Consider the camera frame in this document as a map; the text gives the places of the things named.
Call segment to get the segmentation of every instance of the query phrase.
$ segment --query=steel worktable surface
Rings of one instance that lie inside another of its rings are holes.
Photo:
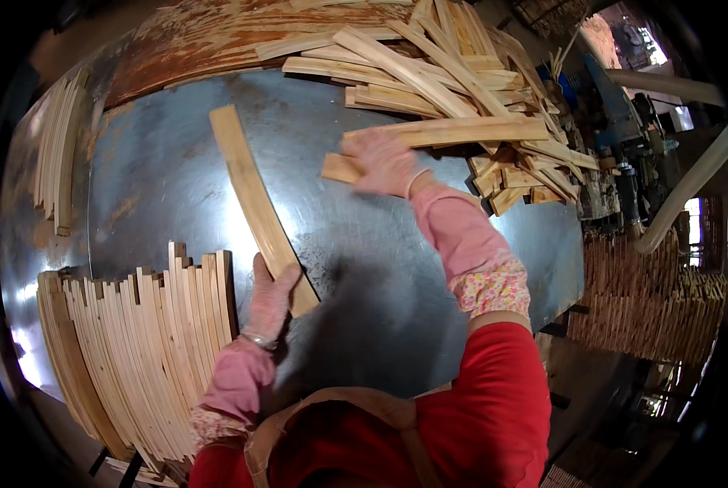
[[[324,154],[337,150],[343,132],[400,121],[346,109],[339,86],[264,70],[188,83],[105,113],[89,176],[77,174],[75,167],[74,184],[88,179],[89,187],[74,189],[79,224],[66,238],[77,243],[66,246],[74,258],[56,266],[124,279],[136,266],[166,269],[169,240],[187,243],[195,262],[203,253],[229,249],[237,318],[246,327],[257,248],[209,122],[211,110],[228,104],[237,107],[272,205],[321,299],[320,307],[290,324],[266,410],[324,386],[370,386],[408,397],[454,378],[466,319],[408,202],[353,194],[346,184],[319,178]],[[462,158],[419,154],[440,181],[467,190],[469,170]],[[32,209],[21,211],[40,218]],[[0,233],[15,234],[25,218],[2,216]],[[575,208],[518,201],[491,223],[528,270],[529,310],[537,330],[582,294]],[[7,300],[35,283],[37,272],[52,268],[48,250],[32,244],[2,240],[0,266],[12,327],[37,340],[35,298],[22,300],[19,313],[15,301]],[[27,255],[10,259],[19,253]],[[35,362],[46,360],[42,347],[34,343]],[[41,383],[50,384],[41,387],[51,390],[55,379],[47,368],[48,362],[39,368],[47,376]]]

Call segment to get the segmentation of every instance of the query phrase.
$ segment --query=bracelet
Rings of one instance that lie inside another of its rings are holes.
[[[249,340],[256,346],[261,347],[261,349],[263,349],[264,351],[274,351],[277,348],[276,340],[266,340],[261,336],[252,336],[247,332],[243,332],[239,335]]]

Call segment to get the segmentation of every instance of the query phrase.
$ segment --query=blue machine part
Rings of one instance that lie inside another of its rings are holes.
[[[537,74],[540,76],[540,80],[550,80],[551,75],[548,72],[548,68],[545,64],[537,66]],[[564,73],[559,73],[559,86],[561,87],[561,93],[564,95],[564,100],[570,105],[573,110],[578,109],[578,95],[575,94],[575,90],[570,85],[570,81],[564,76]]]
[[[583,55],[583,62],[592,75],[594,84],[600,92],[605,107],[605,115],[608,119],[607,129],[595,135],[597,149],[610,147],[613,144],[630,141],[641,137],[640,117],[635,112],[627,94],[622,87],[613,83],[605,70],[596,62],[593,56]]]

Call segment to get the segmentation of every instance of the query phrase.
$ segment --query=floor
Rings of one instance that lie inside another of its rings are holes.
[[[120,0],[78,19],[62,34],[51,31],[43,34],[29,57],[40,75],[40,89],[46,90],[84,57],[135,28],[165,3],[166,0]],[[476,9],[488,25],[496,26],[509,15],[505,0],[484,0],[476,5]],[[556,52],[559,47],[559,44],[536,37],[516,20],[509,22],[504,30],[524,45],[534,64],[547,60],[548,52]],[[565,61],[565,69],[572,72],[581,65],[580,52],[574,48]],[[570,340],[554,339],[541,333],[537,336],[551,390],[572,399],[567,410],[554,408],[551,416],[549,449],[553,454],[582,428],[596,393],[613,375],[620,355],[586,350]],[[85,435],[74,423],[65,405],[39,390],[31,397],[58,443],[75,463],[84,470],[89,469],[101,450],[101,444]],[[119,478],[118,473],[105,467],[96,476],[96,483],[115,486]]]

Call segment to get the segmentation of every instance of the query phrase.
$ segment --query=person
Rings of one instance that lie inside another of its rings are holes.
[[[250,323],[219,353],[191,414],[198,453],[190,487],[537,486],[551,405],[524,266],[470,195],[437,182],[393,136],[371,129],[342,147],[363,172],[355,189],[408,199],[439,252],[469,317],[458,376],[414,400],[327,388],[256,427],[300,277],[295,266],[272,280],[256,255]]]

